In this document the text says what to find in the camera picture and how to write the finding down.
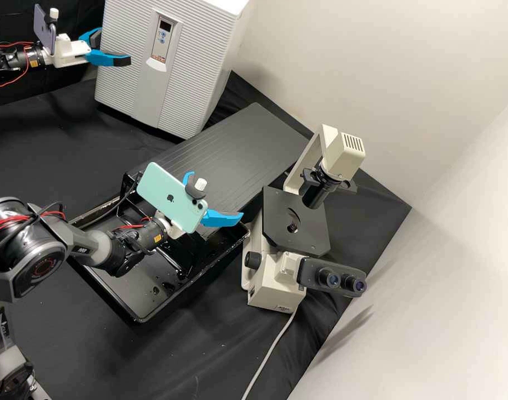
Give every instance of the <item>digital display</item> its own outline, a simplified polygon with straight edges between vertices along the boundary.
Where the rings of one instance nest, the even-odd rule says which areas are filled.
[[[159,28],[161,28],[167,32],[170,32],[170,30],[172,29],[172,25],[169,24],[168,22],[161,20],[161,21],[159,21]]]

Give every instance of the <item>ventilation grille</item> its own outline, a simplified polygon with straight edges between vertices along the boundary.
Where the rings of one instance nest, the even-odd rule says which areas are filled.
[[[356,136],[344,133],[344,143],[347,147],[350,147],[358,152],[365,152],[365,146],[363,146],[363,142]]]
[[[98,68],[95,98],[128,115],[144,101],[135,96],[153,9],[184,23],[158,126],[188,138],[203,126],[238,16],[205,0],[107,0],[101,48],[130,54],[132,65]],[[165,91],[164,82],[155,90]]]

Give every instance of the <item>control panel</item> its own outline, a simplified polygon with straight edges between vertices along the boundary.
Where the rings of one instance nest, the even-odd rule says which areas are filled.
[[[167,52],[169,50],[170,37],[174,22],[159,17],[158,25],[154,37],[154,47],[152,48],[152,58],[165,63],[167,60]]]

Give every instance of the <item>microscope focus knob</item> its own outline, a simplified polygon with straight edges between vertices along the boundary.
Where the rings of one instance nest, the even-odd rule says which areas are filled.
[[[247,255],[244,257],[244,266],[255,269],[256,271],[261,266],[261,254],[258,252],[247,252]]]

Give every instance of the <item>white backdrop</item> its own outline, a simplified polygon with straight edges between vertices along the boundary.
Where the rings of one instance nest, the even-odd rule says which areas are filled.
[[[253,0],[235,70],[413,203],[508,104],[508,1]]]

